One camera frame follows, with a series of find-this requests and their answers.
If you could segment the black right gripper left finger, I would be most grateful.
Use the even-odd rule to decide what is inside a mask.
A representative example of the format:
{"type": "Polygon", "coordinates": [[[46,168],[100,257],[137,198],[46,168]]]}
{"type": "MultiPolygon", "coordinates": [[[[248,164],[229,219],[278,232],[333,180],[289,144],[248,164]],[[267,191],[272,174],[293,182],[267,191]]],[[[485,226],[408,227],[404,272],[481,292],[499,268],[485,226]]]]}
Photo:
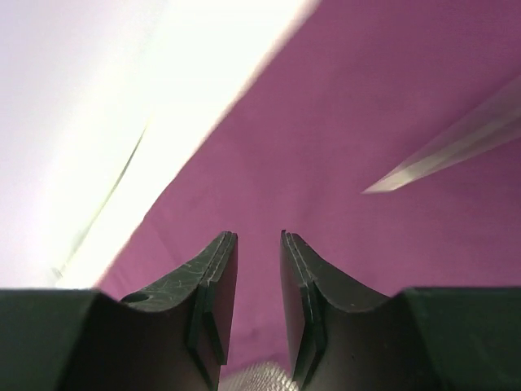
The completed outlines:
{"type": "Polygon", "coordinates": [[[237,235],[224,231],[120,300],[85,289],[2,290],[2,389],[217,389],[237,253],[237,235]]]}

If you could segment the purple surgical drape cloth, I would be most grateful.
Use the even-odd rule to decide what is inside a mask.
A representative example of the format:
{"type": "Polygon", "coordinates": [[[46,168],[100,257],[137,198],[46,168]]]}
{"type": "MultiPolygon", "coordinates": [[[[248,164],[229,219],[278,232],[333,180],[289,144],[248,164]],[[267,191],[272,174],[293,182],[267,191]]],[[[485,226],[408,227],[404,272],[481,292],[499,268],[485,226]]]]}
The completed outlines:
{"type": "Polygon", "coordinates": [[[388,295],[520,282],[520,143],[366,188],[520,72],[517,1],[323,1],[169,184],[100,284],[115,298],[239,236],[228,368],[288,364],[282,231],[388,295]]]}

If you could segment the steel surgical forceps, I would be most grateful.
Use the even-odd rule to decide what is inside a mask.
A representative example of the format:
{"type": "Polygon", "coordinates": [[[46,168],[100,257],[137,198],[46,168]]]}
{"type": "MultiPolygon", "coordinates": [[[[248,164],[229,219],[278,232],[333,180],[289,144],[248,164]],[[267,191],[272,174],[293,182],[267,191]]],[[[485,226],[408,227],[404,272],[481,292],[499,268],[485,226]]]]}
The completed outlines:
{"type": "Polygon", "coordinates": [[[519,137],[520,78],[516,77],[363,192],[395,191],[519,137]]]}

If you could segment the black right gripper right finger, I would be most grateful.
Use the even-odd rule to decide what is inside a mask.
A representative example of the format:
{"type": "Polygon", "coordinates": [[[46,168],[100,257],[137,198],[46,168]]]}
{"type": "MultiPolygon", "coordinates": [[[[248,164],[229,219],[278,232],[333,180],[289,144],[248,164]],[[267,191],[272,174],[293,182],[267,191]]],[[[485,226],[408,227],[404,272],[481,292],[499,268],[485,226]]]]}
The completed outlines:
{"type": "Polygon", "coordinates": [[[280,268],[300,389],[519,389],[519,288],[407,288],[387,297],[287,231],[280,268]]]}

